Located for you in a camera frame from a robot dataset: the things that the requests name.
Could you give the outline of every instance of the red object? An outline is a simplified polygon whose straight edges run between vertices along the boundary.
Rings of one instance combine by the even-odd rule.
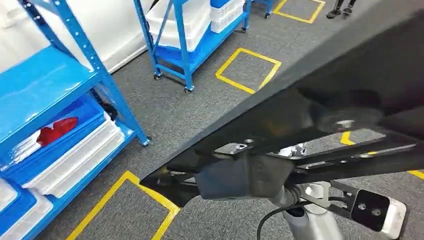
[[[45,126],[41,128],[40,135],[37,138],[37,143],[42,147],[45,147],[56,139],[62,137],[69,131],[71,131],[77,125],[78,117],[68,117],[55,121],[53,123],[53,128]]]

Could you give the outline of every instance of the black shoe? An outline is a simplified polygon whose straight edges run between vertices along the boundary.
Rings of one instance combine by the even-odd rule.
[[[333,19],[337,17],[337,15],[340,15],[342,12],[340,10],[331,10],[325,15],[328,19]]]
[[[345,9],[343,9],[343,13],[346,15],[352,14],[352,7],[348,6]]]

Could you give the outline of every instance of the blue metal shelf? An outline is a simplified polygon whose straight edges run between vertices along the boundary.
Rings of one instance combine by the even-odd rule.
[[[124,141],[91,170],[81,181],[79,181],[63,197],[55,198],[47,196],[53,203],[53,209],[23,238],[23,240],[34,239],[47,225],[108,165],[112,159],[136,136],[136,132],[129,129],[123,122],[117,120],[116,125],[124,133]]]
[[[63,197],[47,196],[53,203],[53,209],[25,236],[24,239],[30,240],[35,238],[134,137],[144,146],[150,143],[150,139],[137,122],[67,2],[35,0],[41,3],[41,7],[46,7],[59,16],[91,64],[92,70],[75,59],[30,0],[18,1],[51,46],[0,73],[0,113],[4,114],[0,120],[0,154],[10,151],[44,127],[50,119],[87,92],[91,92],[97,101],[109,103],[117,110],[116,124],[125,134],[124,142]]]
[[[0,146],[10,150],[101,80],[49,46],[0,73]]]
[[[143,12],[142,5],[139,0],[133,0],[134,5],[138,14],[138,19],[141,24],[141,28],[143,29],[144,33],[144,39],[146,39],[146,45],[148,49],[148,53],[150,56],[150,60],[153,67],[153,73],[156,77],[160,77],[162,75],[162,71],[171,73],[185,81],[185,91],[190,93],[194,90],[195,86],[193,85],[192,80],[192,74],[193,72],[224,42],[225,39],[228,38],[228,36],[239,26],[242,21],[244,20],[243,24],[243,30],[246,31],[249,28],[249,16],[250,16],[250,9],[251,9],[251,1],[248,0],[245,4],[244,12],[241,16],[239,16],[235,21],[233,21],[228,27],[224,29],[221,33],[214,33],[210,30],[208,30],[205,35],[202,38],[202,41],[199,43],[201,44],[201,50],[198,56],[196,57],[194,62],[189,61],[189,53],[187,51],[187,43],[186,43],[186,35],[184,30],[184,23],[183,23],[183,4],[187,2],[187,0],[170,0],[169,5],[167,8],[167,11],[164,15],[164,22],[168,18],[168,13],[171,9],[171,5],[174,6],[174,13],[175,13],[175,21],[176,26],[178,29],[178,37],[179,37],[179,45],[180,52],[181,52],[181,59],[171,59],[171,58],[164,58],[160,57],[156,53],[156,46],[158,45],[158,42],[160,41],[160,37],[162,35],[163,29],[164,29],[164,22],[162,23],[162,26],[160,28],[158,38],[156,42],[153,42],[153,38],[149,33],[149,24],[147,23],[146,17]],[[165,62],[171,63],[173,65],[176,65],[180,68],[182,68],[183,73],[177,72],[173,69],[170,69],[169,67],[162,65],[159,63],[158,60],[163,60]]]

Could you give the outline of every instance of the black cable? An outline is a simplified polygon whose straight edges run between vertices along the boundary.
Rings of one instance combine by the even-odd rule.
[[[278,213],[281,213],[283,211],[290,210],[290,209],[295,209],[295,208],[303,207],[303,206],[308,205],[308,204],[311,204],[311,203],[312,202],[310,202],[310,201],[303,201],[303,202],[300,202],[300,203],[295,204],[295,205],[291,205],[291,206],[288,206],[288,207],[281,207],[281,208],[277,208],[277,209],[271,211],[270,213],[268,213],[267,215],[265,215],[262,218],[262,220],[260,220],[259,225],[257,226],[257,230],[256,230],[256,239],[257,240],[261,240],[261,230],[262,230],[262,227],[264,226],[264,223],[270,217],[272,217],[273,215],[278,214]]]

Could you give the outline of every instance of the mounting hole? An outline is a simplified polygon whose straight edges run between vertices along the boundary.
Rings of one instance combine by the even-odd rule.
[[[360,203],[360,204],[358,204],[358,208],[360,210],[365,210],[365,209],[367,209],[367,205],[365,205],[365,203]]]
[[[374,215],[374,216],[380,216],[382,214],[382,211],[380,209],[378,209],[378,208],[374,208],[371,211],[371,214]]]

